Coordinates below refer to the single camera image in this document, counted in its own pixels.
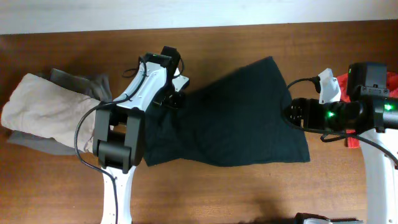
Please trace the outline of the black t-shirt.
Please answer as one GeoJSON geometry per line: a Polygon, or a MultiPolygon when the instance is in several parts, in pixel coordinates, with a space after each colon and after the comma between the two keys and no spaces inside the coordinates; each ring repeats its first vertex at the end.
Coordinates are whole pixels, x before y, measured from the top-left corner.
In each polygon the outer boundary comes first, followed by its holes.
{"type": "Polygon", "coordinates": [[[308,162],[304,133],[281,117],[290,99],[272,57],[241,67],[189,93],[180,109],[150,106],[144,159],[148,166],[175,159],[218,167],[308,162]]]}

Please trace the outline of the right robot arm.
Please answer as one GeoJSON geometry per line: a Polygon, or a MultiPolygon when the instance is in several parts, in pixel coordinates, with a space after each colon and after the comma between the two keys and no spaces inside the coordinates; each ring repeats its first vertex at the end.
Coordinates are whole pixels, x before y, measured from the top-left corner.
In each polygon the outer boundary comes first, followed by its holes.
{"type": "Polygon", "coordinates": [[[397,98],[389,95],[386,65],[351,64],[344,91],[329,68],[309,81],[319,98],[281,105],[282,119],[291,128],[321,134],[324,142],[357,139],[366,170],[367,222],[397,223],[397,98]]]}

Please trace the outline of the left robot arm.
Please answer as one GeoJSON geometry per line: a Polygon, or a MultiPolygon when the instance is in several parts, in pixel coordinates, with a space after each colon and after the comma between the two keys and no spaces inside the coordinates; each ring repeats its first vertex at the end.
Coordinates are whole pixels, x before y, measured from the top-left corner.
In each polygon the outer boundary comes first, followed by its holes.
{"type": "Polygon", "coordinates": [[[177,49],[139,57],[136,76],[109,105],[95,113],[93,154],[104,179],[102,223],[131,223],[132,179],[145,150],[145,112],[151,104],[171,109],[183,106],[189,79],[178,66],[177,49]]]}

